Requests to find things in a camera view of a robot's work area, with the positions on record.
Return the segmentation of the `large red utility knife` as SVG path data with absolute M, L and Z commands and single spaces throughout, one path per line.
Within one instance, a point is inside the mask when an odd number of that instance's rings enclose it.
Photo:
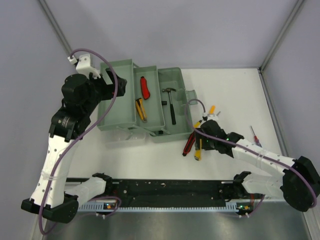
M 188 137 L 188 139 L 187 139 L 187 142 L 186 142 L 186 144 L 185 144 L 185 146 L 184 146 L 184 149 L 183 149 L 183 152 L 182 152 L 182 155 L 183 155 L 184 157 L 191 151 L 191 149 L 192 149 L 195 141 L 196 141 L 196 136 L 195 136 L 195 132 L 193 131 L 193 132 L 189 135 L 189 137 Z

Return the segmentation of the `yellow utility knife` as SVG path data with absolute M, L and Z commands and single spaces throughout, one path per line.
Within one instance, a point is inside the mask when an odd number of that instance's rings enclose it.
M 195 148 L 194 159 L 200 161 L 202 159 L 202 139 L 199 139 L 199 143 Z

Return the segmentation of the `small red utility knife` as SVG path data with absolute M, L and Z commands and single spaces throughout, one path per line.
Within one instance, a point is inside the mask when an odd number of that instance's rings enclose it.
M 151 97 L 151 93 L 148 88 L 147 79 L 144 76 L 140 77 L 141 94 L 144 100 L 148 100 Z

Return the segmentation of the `green cantilever tool box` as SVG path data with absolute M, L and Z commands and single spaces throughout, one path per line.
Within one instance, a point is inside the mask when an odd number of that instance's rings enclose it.
M 158 68 L 155 65 L 139 67 L 132 59 L 111 62 L 116 74 L 127 80 L 124 96 L 117 97 L 110 112 L 98 124 L 101 137 L 106 144 L 142 141 L 150 136 L 154 143 L 186 140 L 192 128 L 186 121 L 190 110 L 185 109 L 187 101 L 196 98 L 195 90 L 187 90 L 182 70 L 179 67 Z M 144 76 L 150 91 L 150 98 L 143 99 L 140 78 Z M 172 125 L 169 95 L 162 89 L 174 88 L 172 102 L 176 125 Z M 142 122 L 136 109 L 135 100 L 142 98 L 147 122 Z M 161 128 L 170 134 L 159 135 Z

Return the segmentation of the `black handle hammer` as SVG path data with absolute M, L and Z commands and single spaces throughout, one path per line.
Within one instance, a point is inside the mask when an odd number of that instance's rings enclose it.
M 176 125 L 176 115 L 175 115 L 175 110 L 174 110 L 174 105 L 173 105 L 173 100 L 172 100 L 172 94 L 171 92 L 176 92 L 177 90 L 175 88 L 172 87 L 168 87 L 168 88 L 163 88 L 162 92 L 163 93 L 168 93 L 168 99 L 169 99 L 169 106 L 170 106 L 170 114 L 171 114 L 171 122 L 172 125 Z

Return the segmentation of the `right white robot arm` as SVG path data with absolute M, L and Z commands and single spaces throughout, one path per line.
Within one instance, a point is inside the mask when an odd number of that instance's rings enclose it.
M 239 182 L 233 185 L 237 197 L 245 198 L 249 194 L 282 197 L 300 212 L 307 212 L 317 206 L 320 175 L 309 158 L 292 158 L 268 151 L 236 132 L 226 133 L 212 119 L 204 121 L 195 132 L 220 154 L 241 160 L 267 173 L 241 173 Z

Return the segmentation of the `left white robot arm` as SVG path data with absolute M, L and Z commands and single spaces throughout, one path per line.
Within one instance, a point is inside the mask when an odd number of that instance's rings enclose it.
M 112 178 L 103 173 L 95 173 L 75 188 L 65 190 L 78 146 L 76 139 L 83 139 L 94 109 L 101 101 L 122 97 L 126 92 L 126 79 L 111 70 L 106 73 L 111 84 L 106 84 L 102 76 L 95 78 L 92 73 L 88 76 L 77 73 L 65 79 L 61 88 L 62 106 L 51 119 L 41 175 L 31 197 L 22 201 L 22 210 L 52 222 L 67 224 L 84 203 L 99 195 L 106 199 L 113 194 Z

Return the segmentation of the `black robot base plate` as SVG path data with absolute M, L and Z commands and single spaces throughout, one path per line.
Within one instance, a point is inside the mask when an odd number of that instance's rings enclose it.
M 214 200 L 258 199 L 259 193 L 248 193 L 232 181 L 173 179 L 113 179 L 108 180 L 102 196 L 117 196 L 124 200 L 138 196 L 204 196 Z

